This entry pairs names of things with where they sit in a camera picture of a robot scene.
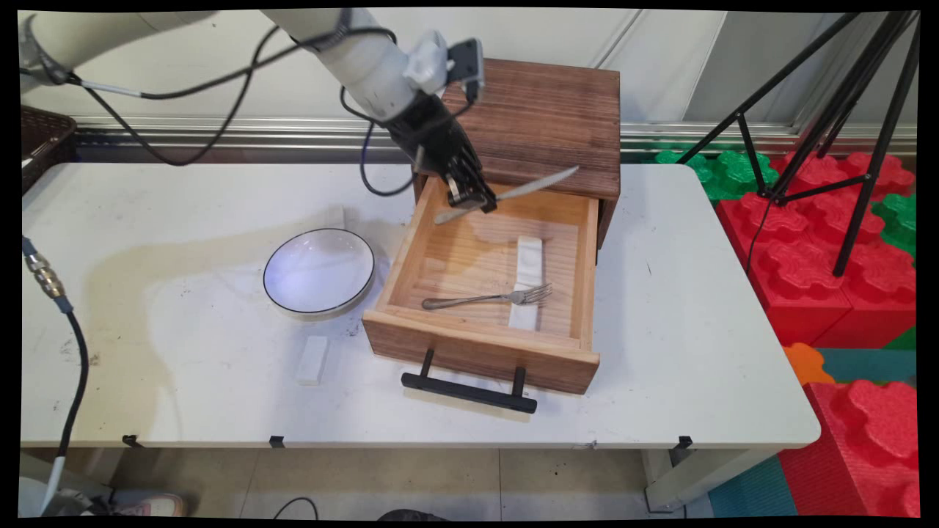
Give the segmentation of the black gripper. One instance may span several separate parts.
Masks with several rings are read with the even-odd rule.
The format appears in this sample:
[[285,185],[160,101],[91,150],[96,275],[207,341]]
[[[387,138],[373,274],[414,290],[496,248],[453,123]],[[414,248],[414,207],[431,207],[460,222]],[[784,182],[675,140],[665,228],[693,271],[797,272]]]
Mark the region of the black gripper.
[[448,109],[441,97],[417,95],[398,116],[384,121],[396,146],[412,160],[412,179],[420,174],[444,176],[451,208],[496,210],[496,194],[483,176],[470,138],[458,122],[472,109],[473,97],[458,111]]

